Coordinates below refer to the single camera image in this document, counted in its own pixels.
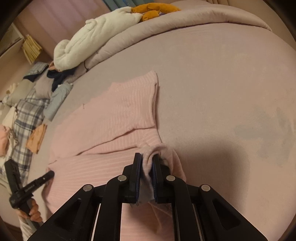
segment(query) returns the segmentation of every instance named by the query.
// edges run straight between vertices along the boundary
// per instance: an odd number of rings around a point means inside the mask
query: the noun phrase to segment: pink sweater
[[[144,172],[141,205],[132,208],[123,204],[121,240],[173,240],[172,217],[166,206],[148,202],[153,199],[148,173],[154,154],[160,154],[173,175],[185,180],[177,154],[161,143],[156,129],[157,84],[154,71],[125,83],[113,83],[57,127],[49,165],[55,177],[43,192],[52,213],[83,185],[103,185],[122,174],[133,162],[135,152],[140,152]]]

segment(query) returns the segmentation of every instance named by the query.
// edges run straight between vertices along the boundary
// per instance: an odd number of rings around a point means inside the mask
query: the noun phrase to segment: orange stuffed toy
[[[147,3],[143,5],[139,5],[137,7],[132,7],[131,11],[133,13],[143,13],[142,21],[146,21],[152,18],[159,17],[159,13],[170,13],[180,11],[178,7],[166,4],[166,3]]]

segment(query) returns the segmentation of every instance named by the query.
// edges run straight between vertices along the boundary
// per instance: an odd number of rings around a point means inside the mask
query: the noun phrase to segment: human hand
[[[30,210],[30,217],[28,217],[28,215],[22,210],[17,209],[16,212],[19,217],[22,217],[24,219],[29,218],[31,221],[39,223],[39,222],[42,222],[42,217],[40,212],[38,211],[38,208],[39,208],[38,204],[34,199],[32,199],[32,208]]]

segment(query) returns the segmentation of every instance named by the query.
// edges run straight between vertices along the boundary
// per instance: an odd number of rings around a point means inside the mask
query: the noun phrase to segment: plaid shirt
[[[26,148],[27,140],[32,131],[41,125],[43,110],[48,106],[49,99],[37,99],[35,89],[32,89],[25,99],[17,105],[17,119],[13,124],[13,132],[18,141],[12,151],[11,159],[18,163],[21,181],[27,183],[33,153]],[[5,170],[0,172],[0,178],[7,182]]]

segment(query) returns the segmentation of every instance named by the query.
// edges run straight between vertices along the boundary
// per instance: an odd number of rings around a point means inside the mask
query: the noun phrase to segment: metal screw
[[[89,185],[89,184],[86,184],[86,185],[83,186],[83,190],[86,191],[86,192],[90,191],[91,189],[92,189],[92,186]]]
[[[125,175],[120,175],[120,176],[118,176],[118,181],[125,181],[126,179],[127,179],[127,177],[125,176]]]
[[[172,175],[168,175],[168,176],[166,177],[166,179],[167,179],[168,181],[174,181],[176,178],[175,178],[174,176],[172,176]]]
[[[211,190],[211,187],[207,184],[202,185],[202,190],[204,190],[205,192],[208,192],[209,190]]]

